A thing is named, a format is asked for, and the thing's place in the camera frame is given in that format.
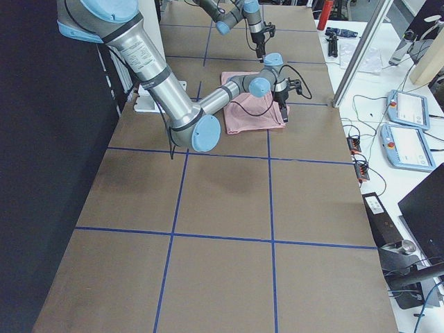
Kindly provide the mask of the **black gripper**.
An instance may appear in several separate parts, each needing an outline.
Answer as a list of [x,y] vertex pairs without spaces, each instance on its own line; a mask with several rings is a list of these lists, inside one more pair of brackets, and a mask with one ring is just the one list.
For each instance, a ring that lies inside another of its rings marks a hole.
[[262,51],[265,50],[264,32],[260,31],[260,32],[256,32],[256,33],[251,33],[250,35],[251,35],[253,43],[255,44],[257,59],[261,63],[263,63],[264,62],[264,54]]
[[286,87],[281,91],[273,92],[273,101],[280,107],[280,114],[284,123],[289,121],[289,110],[287,107],[287,99],[289,98],[289,88]]

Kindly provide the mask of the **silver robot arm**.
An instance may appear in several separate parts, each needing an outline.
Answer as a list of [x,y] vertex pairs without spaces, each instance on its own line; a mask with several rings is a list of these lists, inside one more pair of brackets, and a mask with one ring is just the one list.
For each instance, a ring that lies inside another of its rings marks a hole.
[[255,44],[255,47],[251,49],[260,62],[264,61],[267,27],[262,20],[258,1],[234,1],[233,8],[229,12],[220,8],[215,1],[197,0],[192,3],[202,8],[211,17],[221,35],[227,35],[238,23],[245,21],[251,40]]
[[210,95],[194,103],[182,88],[157,47],[144,30],[144,17],[137,1],[58,1],[58,27],[65,37],[116,48],[133,70],[142,87],[169,116],[165,123],[170,142],[198,152],[212,150],[218,143],[221,125],[214,113],[242,93],[263,97],[271,92],[283,121],[288,120],[286,101],[290,83],[281,71],[279,53],[265,53],[265,33],[275,27],[265,24],[258,1],[235,1],[230,12],[221,12],[214,1],[197,1],[225,35],[246,20],[256,56],[264,64],[258,74],[229,78]]

